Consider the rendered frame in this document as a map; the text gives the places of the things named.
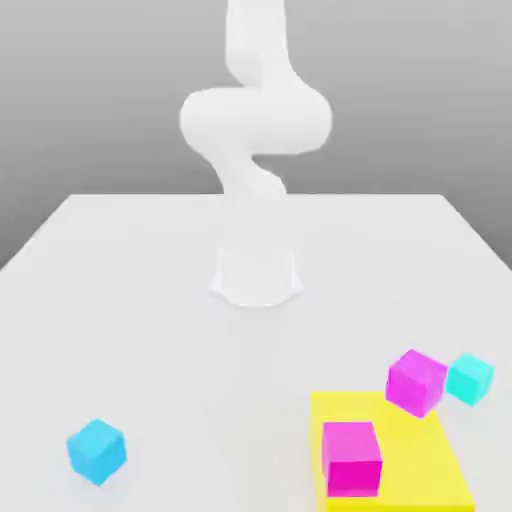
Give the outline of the small blue cube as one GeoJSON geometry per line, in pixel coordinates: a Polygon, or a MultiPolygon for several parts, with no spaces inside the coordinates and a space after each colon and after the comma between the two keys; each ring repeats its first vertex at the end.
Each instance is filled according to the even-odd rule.
{"type": "Polygon", "coordinates": [[[66,440],[71,466],[96,486],[101,486],[127,460],[123,433],[94,419],[66,440]]]}

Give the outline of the small purple cube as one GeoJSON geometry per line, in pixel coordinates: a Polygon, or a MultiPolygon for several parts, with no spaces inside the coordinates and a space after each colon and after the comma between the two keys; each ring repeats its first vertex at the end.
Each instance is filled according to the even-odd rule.
{"type": "Polygon", "coordinates": [[[440,401],[448,367],[414,349],[388,370],[385,398],[416,418],[424,418],[440,401]]]}

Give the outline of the large yellow box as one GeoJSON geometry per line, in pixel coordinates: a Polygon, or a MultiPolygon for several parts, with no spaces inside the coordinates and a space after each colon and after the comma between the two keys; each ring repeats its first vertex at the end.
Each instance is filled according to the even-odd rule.
{"type": "Polygon", "coordinates": [[[418,419],[382,392],[313,391],[309,446],[316,512],[475,512],[457,458],[435,411],[418,419]],[[329,497],[321,464],[327,421],[371,422],[383,458],[379,495],[329,497]]]}

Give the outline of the small pink cube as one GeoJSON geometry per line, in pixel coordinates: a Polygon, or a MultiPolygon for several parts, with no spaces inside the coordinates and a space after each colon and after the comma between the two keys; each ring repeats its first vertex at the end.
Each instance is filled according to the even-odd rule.
{"type": "Polygon", "coordinates": [[[372,422],[324,422],[322,473],[328,497],[375,497],[383,459],[372,422]]]}

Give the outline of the small turquoise cube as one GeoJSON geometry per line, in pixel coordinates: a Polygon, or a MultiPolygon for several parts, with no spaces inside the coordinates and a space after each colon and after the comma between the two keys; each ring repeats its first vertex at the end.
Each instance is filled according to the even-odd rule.
{"type": "Polygon", "coordinates": [[[495,367],[469,353],[449,367],[445,391],[467,405],[476,405],[489,391],[495,367]]]}

